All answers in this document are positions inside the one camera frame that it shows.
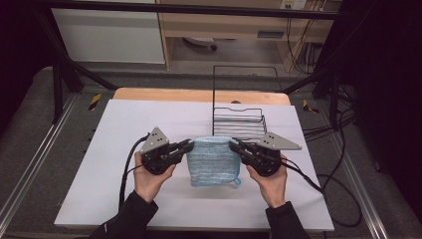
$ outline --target power cord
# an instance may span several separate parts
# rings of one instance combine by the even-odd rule
[[[353,201],[355,202],[355,204],[357,205],[358,208],[358,218],[354,223],[344,223],[344,222],[340,222],[339,220],[335,219],[334,217],[331,216],[331,219],[333,222],[337,223],[338,225],[344,226],[344,227],[355,227],[357,225],[360,224],[363,214],[361,212],[361,207],[359,205],[358,200],[356,199],[356,197],[353,195],[353,193],[341,182],[339,181],[337,178],[335,178],[333,175],[337,172],[337,170],[339,169],[339,166],[341,165],[343,159],[344,159],[344,154],[345,154],[345,138],[344,138],[344,132],[343,132],[343,127],[348,125],[349,123],[351,123],[354,119],[354,114],[345,116],[346,113],[350,112],[351,109],[347,109],[345,111],[343,111],[340,115],[340,119],[339,119],[339,131],[340,131],[340,136],[341,136],[341,140],[342,140],[342,147],[341,147],[341,153],[340,153],[340,158],[339,161],[337,162],[337,164],[335,165],[334,169],[332,170],[332,172],[330,174],[318,174],[318,177],[326,177],[327,180],[324,182],[323,186],[322,186],[322,190],[325,191],[326,186],[328,185],[328,183],[332,180],[334,182],[336,182],[341,188],[344,189],[344,191],[347,192],[347,194],[350,195],[350,197],[353,199]],[[334,129],[332,128],[331,125],[326,125],[326,126],[321,126],[321,127],[314,127],[314,128],[309,128],[309,129],[304,129],[304,131],[308,131],[307,133],[304,133],[304,135],[317,135],[319,133],[322,132],[327,132],[326,134],[324,134],[323,136],[334,132]]]
[[[291,40],[290,40],[291,29],[292,29],[292,19],[291,18],[288,18],[287,21],[288,22],[287,22],[287,28],[286,28],[286,36],[287,36],[287,40],[288,40],[287,43],[288,43],[289,53],[291,55],[291,61],[292,61],[293,65],[294,65],[296,71],[298,71],[299,73],[302,73],[302,74],[309,74],[309,72],[306,72],[304,69],[302,69],[297,64],[298,59],[293,54],[293,48],[297,44],[302,44],[303,43],[303,40],[305,38],[305,34],[310,29],[311,25],[314,23],[315,20],[314,19],[308,20],[307,25],[305,26],[304,32],[302,33],[301,37],[298,39],[298,41],[293,46],[292,46]]]
[[[288,165],[288,164],[283,163],[283,162],[282,162],[282,165],[284,165],[286,168],[289,168],[289,169],[297,172],[298,174],[300,174],[311,187],[313,187],[316,191],[320,192],[323,195],[323,197],[325,197],[325,192],[323,191],[323,189],[320,188],[316,183],[314,183],[307,175],[305,175],[301,171],[301,169],[298,167],[297,164],[295,164],[293,161],[287,159],[286,157],[282,157],[282,159],[286,160],[287,162],[290,162],[294,166]]]
[[[149,133],[147,136],[142,137],[140,140],[138,140],[132,147],[132,149],[130,150],[129,155],[127,156],[127,160],[126,160],[126,165],[124,166],[124,173],[123,176],[121,177],[121,185],[120,185],[120,194],[119,194],[119,199],[118,199],[118,209],[121,208],[121,206],[124,203],[124,192],[126,189],[126,182],[127,182],[127,176],[129,175],[130,172],[132,172],[133,170],[135,170],[136,168],[138,168],[139,166],[134,167],[131,170],[128,170],[129,168],[129,164],[130,164],[130,160],[133,156],[134,150],[137,148],[137,146],[145,141],[147,138],[149,137]]]

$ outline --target aluminum rail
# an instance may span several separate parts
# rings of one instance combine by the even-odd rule
[[[24,199],[29,187],[37,176],[38,171],[43,165],[44,160],[46,159],[50,149],[52,148],[54,142],[56,141],[57,136],[62,130],[63,125],[68,119],[73,105],[78,97],[78,94],[71,94],[65,103],[64,113],[59,118],[58,122],[53,124],[50,127],[49,132],[45,136],[43,142],[38,148],[37,152],[33,156],[31,162],[26,168],[25,172],[19,179],[19,182],[16,184],[6,203],[3,205],[3,208],[0,210],[0,238],[6,232],[9,223],[12,221],[13,216],[18,210],[19,205]]]
[[[273,18],[298,18],[337,20],[338,18],[351,17],[351,13],[284,10],[284,9],[261,9],[242,7],[199,6],[178,4],[148,4],[148,3],[121,3],[121,2],[94,2],[94,1],[70,1],[70,0],[36,0],[38,6],[56,9],[79,9],[98,11],[121,11],[121,12],[154,12],[154,13],[183,13],[183,14],[208,14],[250,17],[273,17]]]

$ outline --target white table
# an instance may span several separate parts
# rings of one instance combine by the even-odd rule
[[[243,104],[217,104],[217,107],[263,109],[268,130],[303,147],[302,150],[283,151],[283,154],[317,183],[294,107]],[[115,216],[121,175],[132,145],[155,126],[159,126],[172,142],[210,135],[211,114],[210,103],[109,101],[55,224],[69,228],[97,226]],[[192,187],[184,156],[155,198],[159,210],[148,227],[160,230],[268,230],[267,205],[258,184],[249,177],[243,164],[239,177],[242,184],[238,188],[234,184]],[[132,191],[130,175],[125,195]],[[295,206],[305,229],[333,230],[322,195],[293,171],[289,171],[286,197]]]

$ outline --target black metal pole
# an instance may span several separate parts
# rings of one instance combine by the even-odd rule
[[[71,66],[74,67],[74,69],[76,69],[77,71],[79,71],[80,73],[85,75],[86,77],[90,78],[91,80],[95,81],[96,83],[102,85],[103,87],[105,87],[109,90],[113,90],[113,91],[119,89],[119,87],[117,87],[117,86],[113,85],[112,83],[104,80],[103,78],[95,75],[94,73],[90,72],[88,69],[84,68],[83,66],[76,63],[72,59],[67,58],[67,61],[69,62],[69,64]]]
[[[68,54],[63,49],[62,44],[60,43],[53,29],[51,28],[51,25],[48,22],[46,16],[42,13],[44,9],[45,8],[34,8],[33,14],[52,45],[52,48],[57,57],[57,64],[59,64],[60,69],[62,71],[61,76],[68,85],[69,90],[71,92],[80,92],[84,88],[84,85],[82,84],[78,75],[72,69],[70,69],[69,65],[66,63],[65,57],[68,56]]]
[[[242,7],[220,7],[178,4],[148,4],[148,3],[121,3],[121,2],[94,2],[94,1],[70,1],[70,0],[37,0],[36,4],[59,9],[80,9],[121,12],[154,12],[154,13],[183,13],[183,14],[208,14],[208,15],[231,15],[251,17],[275,17],[275,18],[299,18],[335,20],[341,17],[349,17],[348,13],[328,11],[301,11],[285,9],[260,9]]]
[[[282,93],[284,93],[286,95],[293,93],[297,89],[300,89],[300,88],[306,86],[309,83],[318,82],[321,78],[327,77],[328,73],[329,73],[328,69],[321,69],[321,70],[313,73],[312,75],[308,76],[307,78],[305,78],[305,79],[285,88],[284,90],[282,90]]]

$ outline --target human hand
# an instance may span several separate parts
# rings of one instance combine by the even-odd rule
[[[142,165],[142,156],[140,152],[134,154],[135,166],[139,166],[133,171],[134,177],[134,190],[136,193],[147,203],[150,203],[158,194],[162,183],[171,177],[176,165],[173,164],[167,170],[160,174],[154,175],[148,172]]]
[[[280,153],[282,161],[287,163],[286,158]],[[258,182],[260,186],[261,194],[264,200],[270,207],[277,208],[286,204],[285,193],[286,193],[286,182],[288,179],[288,170],[284,165],[281,165],[279,170],[268,177],[263,177],[251,166],[247,165],[246,168],[251,175],[251,178]]]

